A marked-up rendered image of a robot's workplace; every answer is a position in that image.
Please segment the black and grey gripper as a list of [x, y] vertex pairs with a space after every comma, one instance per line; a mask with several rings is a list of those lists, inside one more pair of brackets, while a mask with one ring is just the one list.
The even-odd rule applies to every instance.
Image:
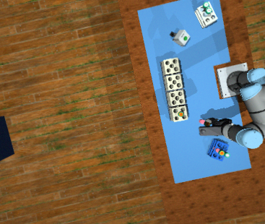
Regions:
[[206, 119], [206, 121], [209, 122], [212, 126], [221, 126], [221, 125], [223, 125], [222, 128], [221, 128], [221, 132], [222, 132], [223, 136], [224, 136], [224, 134], [223, 134], [224, 127], [227, 124], [230, 124], [231, 122], [233, 122], [232, 119], [228, 119], [227, 120], [227, 118], [226, 118], [226, 120], [225, 119], [220, 119], [220, 120], [216, 119], [215, 120], [215, 118], [209, 118], [209, 119]]

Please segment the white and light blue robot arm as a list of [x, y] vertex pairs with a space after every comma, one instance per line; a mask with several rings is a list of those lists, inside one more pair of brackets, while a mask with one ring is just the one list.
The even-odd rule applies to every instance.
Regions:
[[[265, 138], [265, 69], [251, 69], [249, 72], [232, 72], [227, 78], [227, 86], [239, 92], [249, 112], [252, 122], [245, 126], [227, 124], [224, 136], [247, 148], [259, 147]], [[223, 136], [222, 126], [200, 126], [200, 136]], [[247, 129], [250, 128], [250, 129]]]

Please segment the white bucket adapter with holes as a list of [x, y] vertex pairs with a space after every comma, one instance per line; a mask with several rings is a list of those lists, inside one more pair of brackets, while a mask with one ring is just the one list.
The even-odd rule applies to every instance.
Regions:
[[175, 90], [172, 92], [167, 92], [167, 97], [168, 97], [169, 106], [186, 104], [183, 90]]
[[[177, 105], [177, 106], [169, 107], [169, 109], [170, 109], [170, 117], [172, 121], [176, 122], [176, 121], [188, 120], [185, 105]], [[178, 116], [178, 112], [183, 112], [183, 116], [182, 117]]]
[[179, 68], [178, 58], [163, 60], [162, 71], [163, 71], [163, 76], [179, 73], [180, 68]]
[[181, 74], [175, 74], [175, 75], [164, 77], [164, 80], [165, 80], [166, 90], [176, 90], [179, 88], [183, 88], [182, 81], [181, 81]]

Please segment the blue tube rack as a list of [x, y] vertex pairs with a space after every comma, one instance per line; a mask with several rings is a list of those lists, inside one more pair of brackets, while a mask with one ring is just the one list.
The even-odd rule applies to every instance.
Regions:
[[[219, 144], [218, 144], [219, 143]], [[220, 144], [221, 143], [221, 144]], [[223, 147], [224, 146], [224, 147]], [[225, 147], [227, 146], [227, 148], [225, 149]], [[223, 161], [223, 158], [224, 158], [224, 155], [222, 156], [222, 159], [221, 156], [217, 153], [216, 154], [216, 151], [215, 149], [216, 148], [219, 148], [220, 150], [224, 150], [225, 152], [227, 152], [227, 149], [228, 149], [229, 145], [224, 143], [224, 142], [220, 142], [216, 139], [213, 139], [212, 141], [212, 144], [209, 148], [209, 152], [207, 153], [207, 155], [209, 155], [211, 158], [214, 158], [214, 159], [217, 159], [217, 160], [220, 160], [220, 161]], [[214, 148], [214, 150], [213, 150]], [[220, 157], [219, 157], [220, 156]]]

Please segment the blue bench mat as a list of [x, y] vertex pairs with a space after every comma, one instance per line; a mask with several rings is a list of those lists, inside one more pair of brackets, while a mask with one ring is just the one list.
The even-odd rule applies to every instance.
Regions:
[[[195, 11], [210, 2], [217, 20], [202, 29]], [[230, 62], [220, 0], [179, 0], [138, 10], [144, 45], [175, 184], [251, 168], [248, 148], [224, 136], [200, 136], [199, 119], [232, 119], [242, 124], [237, 96], [220, 99], [215, 65]], [[181, 47], [173, 41], [185, 30]], [[188, 120], [170, 121], [160, 62], [179, 59]], [[213, 139], [229, 145], [223, 161], [207, 155]]]

